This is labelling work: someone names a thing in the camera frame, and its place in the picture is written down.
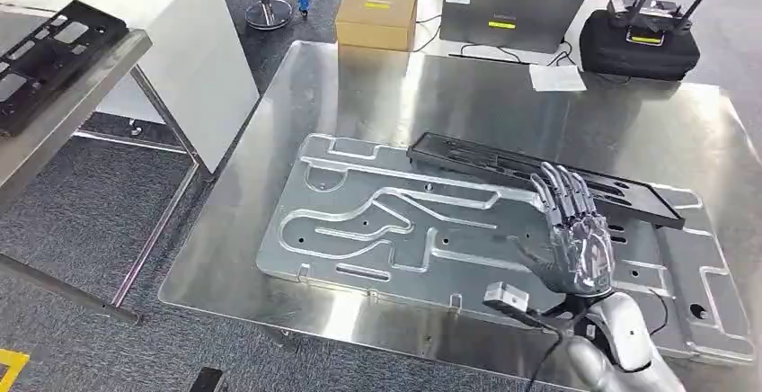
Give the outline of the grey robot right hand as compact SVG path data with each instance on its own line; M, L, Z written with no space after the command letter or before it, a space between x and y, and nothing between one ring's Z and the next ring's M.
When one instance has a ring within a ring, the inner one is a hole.
M549 243L531 250L513 237L521 263L554 293L597 298L612 292L611 235L589 186L562 165L542 162L540 169L530 182L545 214Z

